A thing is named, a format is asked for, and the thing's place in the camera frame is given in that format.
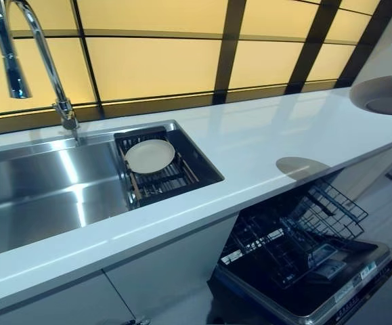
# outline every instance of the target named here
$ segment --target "countertop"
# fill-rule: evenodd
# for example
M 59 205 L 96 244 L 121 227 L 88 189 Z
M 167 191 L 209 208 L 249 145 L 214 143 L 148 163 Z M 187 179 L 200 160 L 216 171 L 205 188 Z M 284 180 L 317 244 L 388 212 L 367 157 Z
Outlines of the countertop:
M 81 123 L 83 132 L 176 120 L 224 181 L 0 254 L 0 309 L 216 222 L 296 185 L 286 156 L 328 173 L 392 146 L 392 116 L 356 108 L 349 88 Z M 0 135 L 0 146 L 63 134 Z

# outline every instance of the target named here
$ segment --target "faucet spout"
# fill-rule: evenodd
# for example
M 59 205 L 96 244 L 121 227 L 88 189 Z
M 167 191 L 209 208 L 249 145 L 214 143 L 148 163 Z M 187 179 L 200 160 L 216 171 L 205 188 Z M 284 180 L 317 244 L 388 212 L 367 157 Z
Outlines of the faucet spout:
M 38 18 L 33 12 L 32 7 L 26 0 L 0 0 L 0 50 L 3 55 L 7 84 L 9 86 L 9 95 L 12 98 L 29 98 L 30 89 L 28 88 L 26 78 L 22 72 L 21 65 L 18 61 L 17 53 L 12 41 L 11 31 L 9 29 L 7 13 L 10 4 L 14 2 L 23 13 L 33 37 L 41 54 L 42 61 L 47 70 L 49 80 L 56 93 L 56 103 L 53 107 L 59 113 L 62 119 L 62 126 L 67 130 L 75 130 L 78 126 L 78 120 L 75 117 L 74 110 L 70 100 L 66 97 L 60 81 L 53 58 L 51 57 L 47 41 L 45 40 L 43 30 L 39 24 Z

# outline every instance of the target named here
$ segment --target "dish rack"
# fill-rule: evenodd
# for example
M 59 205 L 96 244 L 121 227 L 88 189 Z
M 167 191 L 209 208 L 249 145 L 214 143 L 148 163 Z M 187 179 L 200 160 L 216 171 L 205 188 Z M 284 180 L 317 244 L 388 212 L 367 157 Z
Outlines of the dish rack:
M 367 212 L 319 179 L 241 211 L 220 258 L 245 255 L 288 288 L 364 232 Z
M 175 157 L 165 168 L 151 174 L 133 172 L 125 158 L 126 153 L 135 144 L 150 139 L 169 142 L 167 131 L 163 127 L 114 134 L 118 153 L 123 163 L 121 176 L 129 190 L 127 192 L 130 209 L 143 207 L 204 185 L 175 146 Z

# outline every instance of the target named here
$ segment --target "dishwasher rack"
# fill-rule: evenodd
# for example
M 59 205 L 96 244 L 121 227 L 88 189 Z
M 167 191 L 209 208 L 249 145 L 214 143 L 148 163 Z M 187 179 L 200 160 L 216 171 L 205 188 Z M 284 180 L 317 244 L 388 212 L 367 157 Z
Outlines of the dishwasher rack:
M 319 179 L 241 211 L 220 263 L 243 256 L 288 288 L 362 234 L 367 212 Z

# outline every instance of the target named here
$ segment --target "plate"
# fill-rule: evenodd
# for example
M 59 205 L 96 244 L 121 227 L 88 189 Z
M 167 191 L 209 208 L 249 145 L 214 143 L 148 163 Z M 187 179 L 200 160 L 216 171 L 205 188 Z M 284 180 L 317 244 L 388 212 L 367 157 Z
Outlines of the plate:
M 159 139 L 142 141 L 132 146 L 125 155 L 131 170 L 139 174 L 160 171 L 171 163 L 174 157 L 174 147 Z

